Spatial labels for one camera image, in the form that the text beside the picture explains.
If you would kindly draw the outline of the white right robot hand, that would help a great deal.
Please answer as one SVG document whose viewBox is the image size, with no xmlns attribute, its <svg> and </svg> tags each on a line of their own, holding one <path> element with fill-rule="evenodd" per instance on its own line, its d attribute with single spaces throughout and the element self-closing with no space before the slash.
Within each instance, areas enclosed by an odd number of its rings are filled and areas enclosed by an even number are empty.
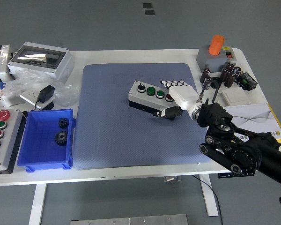
<svg viewBox="0 0 281 225">
<path fill-rule="evenodd" d="M 172 119 L 187 111 L 194 121 L 198 119 L 202 103 L 197 103 L 199 94 L 184 81 L 160 81 L 169 91 L 177 106 L 153 113 L 155 117 Z"/>
</svg>

